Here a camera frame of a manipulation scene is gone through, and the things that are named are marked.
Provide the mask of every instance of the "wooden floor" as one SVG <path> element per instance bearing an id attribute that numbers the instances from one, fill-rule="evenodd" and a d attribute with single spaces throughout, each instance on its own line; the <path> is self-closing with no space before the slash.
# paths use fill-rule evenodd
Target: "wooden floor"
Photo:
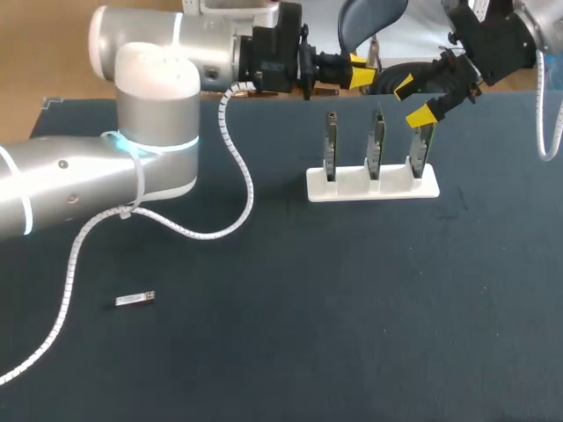
<path id="1" fill-rule="evenodd" d="M 112 98 L 93 75 L 88 25 L 101 4 L 180 11 L 180 0 L 0 0 L 0 143 L 26 139 L 44 97 Z M 534 89 L 523 71 L 495 91 Z"/>

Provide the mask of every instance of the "white cable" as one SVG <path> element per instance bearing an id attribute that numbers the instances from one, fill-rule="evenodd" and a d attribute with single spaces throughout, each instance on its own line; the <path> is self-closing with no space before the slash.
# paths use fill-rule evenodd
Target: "white cable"
<path id="1" fill-rule="evenodd" d="M 61 332 L 62 325 L 67 317 L 67 312 L 69 311 L 69 304 L 70 304 L 70 295 L 72 294 L 72 285 L 74 284 L 74 276 L 75 271 L 77 269 L 77 261 L 78 261 L 78 254 L 80 253 L 80 248 L 82 247 L 82 243 L 90 233 L 90 231 L 100 222 L 103 222 L 106 218 L 109 218 L 113 215 L 123 215 L 128 212 L 133 212 L 133 214 L 144 215 L 145 217 L 149 217 L 164 226 L 168 227 L 169 229 L 174 230 L 175 232 L 181 234 L 182 236 L 190 237 L 196 240 L 213 240 L 218 239 L 220 237 L 224 237 L 238 229 L 248 218 L 248 215 L 251 213 L 252 204 L 254 202 L 254 186 L 252 184 L 252 178 L 248 168 L 246 167 L 245 161 L 243 158 L 238 154 L 237 148 L 235 147 L 234 143 L 232 142 L 229 130 L 227 129 L 226 123 L 226 110 L 227 104 L 229 103 L 230 98 L 233 94 L 239 91 L 254 91 L 254 85 L 252 83 L 239 83 L 232 85 L 223 95 L 221 102 L 219 103 L 219 127 L 221 130 L 221 136 L 225 142 L 225 145 L 229 149 L 229 152 L 237 161 L 238 167 L 240 168 L 243 176 L 245 178 L 246 183 L 246 205 L 243 213 L 238 217 L 238 219 L 233 222 L 227 229 L 223 229 L 217 231 L 215 233 L 198 233 L 189 229 L 185 229 L 175 222 L 171 222 L 167 218 L 164 218 L 162 215 L 159 215 L 153 211 L 150 211 L 146 208 L 136 208 L 131 210 L 131 207 L 121 206 L 121 207 L 114 207 L 107 209 L 106 211 L 102 211 L 98 215 L 92 217 L 80 230 L 77 237 L 74 239 L 72 244 L 72 248 L 70 250 L 70 257 L 69 257 L 69 264 L 67 266 L 67 278 L 64 283 L 64 293 L 62 296 L 62 303 L 61 307 L 59 308 L 59 314 L 55 320 L 55 325 L 51 329 L 51 332 L 48 334 L 47 338 L 43 341 L 41 346 L 32 353 L 26 360 L 16 366 L 12 371 L 8 372 L 7 374 L 0 377 L 0 385 L 4 385 L 7 382 L 13 380 L 18 375 L 21 375 L 25 372 L 31 365 L 33 365 L 42 355 L 45 353 L 49 347 L 53 344 L 59 333 Z"/>
<path id="2" fill-rule="evenodd" d="M 118 140 L 118 142 L 125 142 L 128 145 L 127 152 L 133 159 L 133 164 L 135 166 L 135 174 L 137 179 L 137 195 L 133 204 L 127 211 L 127 213 L 121 214 L 121 219 L 125 220 L 131 217 L 131 213 L 135 211 L 141 205 L 144 196 L 144 187 L 145 187 L 145 177 L 144 177 L 144 169 L 143 164 L 141 163 L 141 158 L 139 158 L 139 154 L 137 152 L 137 147 L 133 145 L 120 131 L 110 130 L 108 132 L 104 132 L 100 136 L 113 136 Z"/>
<path id="3" fill-rule="evenodd" d="M 563 135 L 563 102 L 557 117 L 555 133 L 553 134 L 552 147 L 549 152 L 545 152 L 544 141 L 544 95 L 545 95 L 545 65 L 544 54 L 537 51 L 537 114 L 536 114 L 536 135 L 537 135 L 537 152 L 539 157 L 544 161 L 551 161 L 557 155 L 561 136 Z"/>

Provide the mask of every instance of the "silver robotic arm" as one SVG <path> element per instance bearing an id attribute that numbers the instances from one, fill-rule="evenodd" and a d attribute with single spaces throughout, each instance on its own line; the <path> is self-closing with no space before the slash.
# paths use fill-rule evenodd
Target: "silver robotic arm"
<path id="1" fill-rule="evenodd" d="M 546 55 L 563 51 L 563 2 L 515 0 L 515 14 L 530 31 L 536 47 Z"/>

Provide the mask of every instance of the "cable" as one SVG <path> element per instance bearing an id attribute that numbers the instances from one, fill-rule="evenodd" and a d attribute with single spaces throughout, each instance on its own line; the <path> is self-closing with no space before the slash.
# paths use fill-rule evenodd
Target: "cable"
<path id="1" fill-rule="evenodd" d="M 21 375 L 27 369 L 31 367 L 42 355 L 45 353 L 49 347 L 53 345 L 57 336 L 61 332 L 62 326 L 64 321 L 66 320 L 67 313 L 69 311 L 70 305 L 70 296 L 72 294 L 72 286 L 74 284 L 74 277 L 77 269 L 77 261 L 78 255 L 80 253 L 80 248 L 82 247 L 82 243 L 91 232 L 91 230 L 99 223 L 103 222 L 106 218 L 109 218 L 113 215 L 126 215 L 127 213 L 139 214 L 144 215 L 145 217 L 149 217 L 152 220 L 160 222 L 167 228 L 175 231 L 176 233 L 181 234 L 182 236 L 190 237 L 196 240 L 214 240 L 220 237 L 228 236 L 230 233 L 238 229 L 248 218 L 252 211 L 252 204 L 254 203 L 254 186 L 252 184 L 252 178 L 248 168 L 246 167 L 245 161 L 243 158 L 238 154 L 237 148 L 235 147 L 234 143 L 232 142 L 229 130 L 227 129 L 227 122 L 226 122 L 226 111 L 227 111 L 227 104 L 229 103 L 230 98 L 237 92 L 240 91 L 255 91 L 254 85 L 252 83 L 239 83 L 232 85 L 223 95 L 221 102 L 219 103 L 219 111 L 218 111 L 218 119 L 219 119 L 219 128 L 221 130 L 221 136 L 227 146 L 227 149 L 232 154 L 233 158 L 238 164 L 243 176 L 245 178 L 246 184 L 246 205 L 243 213 L 238 217 L 238 219 L 233 222 L 228 228 L 216 231 L 215 233 L 198 233 L 189 229 L 185 229 L 180 225 L 176 224 L 175 222 L 171 222 L 167 218 L 159 215 L 149 209 L 138 207 L 132 209 L 131 206 L 121 206 L 121 207 L 114 207 L 109 208 L 106 211 L 102 211 L 101 213 L 93 216 L 81 229 L 78 233 L 77 237 L 74 239 L 72 244 L 72 248 L 70 249 L 70 257 L 69 257 L 69 264 L 67 266 L 67 277 L 64 283 L 64 293 L 62 295 L 62 303 L 61 307 L 59 308 L 59 314 L 55 320 L 55 324 L 51 329 L 51 332 L 47 335 L 47 338 L 43 341 L 41 346 L 31 354 L 26 360 L 20 363 L 18 366 L 12 369 L 12 371 L 8 372 L 7 374 L 0 377 L 0 386 L 6 384 L 7 382 L 13 380 L 15 377 Z"/>
<path id="2" fill-rule="evenodd" d="M 549 152 L 545 152 L 544 141 L 544 96 L 545 96 L 545 64 L 544 54 L 537 51 L 537 113 L 536 113 L 536 134 L 537 134 L 537 152 L 539 157 L 544 161 L 551 161 L 559 150 L 561 136 L 563 135 L 563 102 L 557 117 L 555 132 L 553 134 L 552 147 Z"/>

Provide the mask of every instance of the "robotic arm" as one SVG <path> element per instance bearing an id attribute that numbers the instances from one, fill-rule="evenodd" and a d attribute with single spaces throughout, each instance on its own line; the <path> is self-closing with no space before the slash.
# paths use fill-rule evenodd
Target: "robotic arm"
<path id="1" fill-rule="evenodd" d="M 403 100 L 443 72 L 456 78 L 458 89 L 429 100 L 409 115 L 406 119 L 411 127 L 444 119 L 448 111 L 466 98 L 475 103 L 481 95 L 481 81 L 495 85 L 519 69 L 532 68 L 537 56 L 542 61 L 543 53 L 554 55 L 563 51 L 563 2 L 558 0 L 515 0 L 515 12 L 482 23 L 465 4 L 450 13 L 450 21 L 450 42 L 461 43 L 465 53 L 455 56 L 446 50 L 428 72 L 417 77 L 410 75 L 395 94 Z M 538 64 L 538 71 L 543 76 L 543 62 Z"/>

